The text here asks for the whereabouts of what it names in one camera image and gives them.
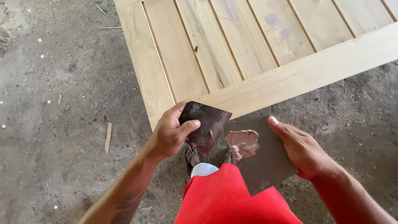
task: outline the foot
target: foot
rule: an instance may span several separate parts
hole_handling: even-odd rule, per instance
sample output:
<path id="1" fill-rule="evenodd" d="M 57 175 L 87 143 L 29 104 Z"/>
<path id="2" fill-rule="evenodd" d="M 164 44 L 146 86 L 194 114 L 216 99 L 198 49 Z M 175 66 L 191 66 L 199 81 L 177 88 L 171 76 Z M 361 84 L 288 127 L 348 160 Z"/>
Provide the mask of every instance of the foot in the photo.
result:
<path id="1" fill-rule="evenodd" d="M 225 156 L 227 156 L 227 155 L 229 155 L 229 154 L 231 154 L 231 150 L 230 150 L 230 149 L 228 149 L 228 151 L 226 152 Z M 223 161 L 222 163 L 223 163 L 223 164 L 225 164 L 225 163 L 232 163 L 232 162 L 231 162 L 231 157 L 228 156 L 226 159 L 224 159 L 224 161 Z"/>
<path id="2" fill-rule="evenodd" d="M 188 148 L 188 150 L 187 150 L 187 154 L 185 155 L 187 158 L 189 158 L 189 155 L 191 155 L 191 153 L 192 153 L 192 147 L 190 146 L 189 148 Z M 199 157 L 196 155 L 196 154 L 193 154 L 192 155 L 192 158 L 191 158 L 191 160 L 189 161 L 189 163 L 194 167 L 196 164 L 198 164 L 200 161 L 199 161 Z"/>

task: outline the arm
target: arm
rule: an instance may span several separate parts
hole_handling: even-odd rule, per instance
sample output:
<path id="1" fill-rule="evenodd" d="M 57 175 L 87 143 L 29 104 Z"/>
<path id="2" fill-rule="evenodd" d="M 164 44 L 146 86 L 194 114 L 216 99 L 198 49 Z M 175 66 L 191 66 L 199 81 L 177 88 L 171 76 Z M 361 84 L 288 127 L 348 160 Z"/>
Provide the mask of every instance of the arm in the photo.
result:
<path id="1" fill-rule="evenodd" d="M 268 123 L 283 140 L 289 159 L 300 171 L 297 175 L 311 181 L 337 223 L 398 223 L 313 137 L 275 117 Z"/>
<path id="2" fill-rule="evenodd" d="M 188 134 L 200 126 L 197 120 L 179 125 L 178 118 L 187 102 L 180 102 L 163 114 L 145 146 L 79 224 L 131 222 L 160 161 L 176 154 Z"/>

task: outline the forearm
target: forearm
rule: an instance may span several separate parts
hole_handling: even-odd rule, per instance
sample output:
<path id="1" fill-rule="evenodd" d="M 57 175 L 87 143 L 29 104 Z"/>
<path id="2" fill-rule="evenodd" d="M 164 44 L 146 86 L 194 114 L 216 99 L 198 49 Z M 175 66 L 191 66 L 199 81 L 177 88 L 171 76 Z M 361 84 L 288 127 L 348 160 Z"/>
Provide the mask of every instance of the forearm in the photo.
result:
<path id="1" fill-rule="evenodd" d="M 311 179 L 335 221 L 342 223 L 397 223 L 362 185 L 333 161 L 328 172 Z"/>
<path id="2" fill-rule="evenodd" d="M 146 144 L 111 187 L 83 216 L 80 224 L 130 223 L 160 162 Z"/>

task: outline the wooden frame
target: wooden frame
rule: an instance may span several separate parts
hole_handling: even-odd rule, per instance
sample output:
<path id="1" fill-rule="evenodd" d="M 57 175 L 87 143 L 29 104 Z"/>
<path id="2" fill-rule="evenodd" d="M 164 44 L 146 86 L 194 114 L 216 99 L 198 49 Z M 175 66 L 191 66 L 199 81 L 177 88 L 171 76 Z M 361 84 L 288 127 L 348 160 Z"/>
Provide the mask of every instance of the wooden frame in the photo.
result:
<path id="1" fill-rule="evenodd" d="M 236 118 L 398 59 L 394 0 L 320 2 L 115 0 L 152 129 L 181 100 Z"/>

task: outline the fingernail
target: fingernail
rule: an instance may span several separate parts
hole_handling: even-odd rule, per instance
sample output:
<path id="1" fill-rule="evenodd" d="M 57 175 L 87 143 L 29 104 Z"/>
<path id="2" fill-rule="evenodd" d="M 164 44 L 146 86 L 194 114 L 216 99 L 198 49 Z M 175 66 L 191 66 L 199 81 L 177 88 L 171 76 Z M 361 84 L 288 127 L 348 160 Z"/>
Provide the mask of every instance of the fingernail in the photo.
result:
<path id="1" fill-rule="evenodd" d="M 200 121 L 199 120 L 193 120 L 193 122 L 195 122 L 197 127 L 200 127 Z"/>
<path id="2" fill-rule="evenodd" d="M 279 123 L 279 121 L 278 121 L 274 116 L 271 116 L 271 122 L 272 122 L 274 125 L 277 125 L 277 124 Z"/>

